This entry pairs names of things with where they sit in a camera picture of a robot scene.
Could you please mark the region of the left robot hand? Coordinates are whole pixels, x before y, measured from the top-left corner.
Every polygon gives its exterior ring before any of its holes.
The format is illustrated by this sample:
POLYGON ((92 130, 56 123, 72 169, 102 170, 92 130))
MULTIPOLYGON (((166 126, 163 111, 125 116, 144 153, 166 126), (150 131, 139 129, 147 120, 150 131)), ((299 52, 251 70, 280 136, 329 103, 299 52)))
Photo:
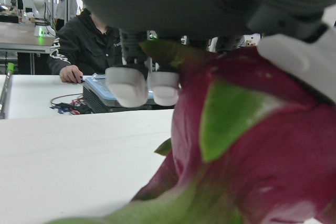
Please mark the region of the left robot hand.
POLYGON ((180 39, 201 45, 214 37, 228 40, 227 50, 242 35, 265 33, 314 41, 325 25, 324 10, 335 0, 83 0, 98 18, 120 29, 123 67, 107 71, 106 84, 124 107, 146 102, 147 88, 155 102, 177 102, 177 74, 165 70, 150 74, 147 56, 139 48, 149 30, 160 38, 180 39))

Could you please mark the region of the person's bare hand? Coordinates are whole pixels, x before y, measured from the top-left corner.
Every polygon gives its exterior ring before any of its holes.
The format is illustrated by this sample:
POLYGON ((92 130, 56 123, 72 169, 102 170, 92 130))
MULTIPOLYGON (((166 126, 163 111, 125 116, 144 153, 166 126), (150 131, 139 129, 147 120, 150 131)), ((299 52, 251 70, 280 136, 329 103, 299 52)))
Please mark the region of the person's bare hand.
POLYGON ((59 77, 62 82, 82 83, 83 73, 75 65, 63 67, 60 70, 59 77))

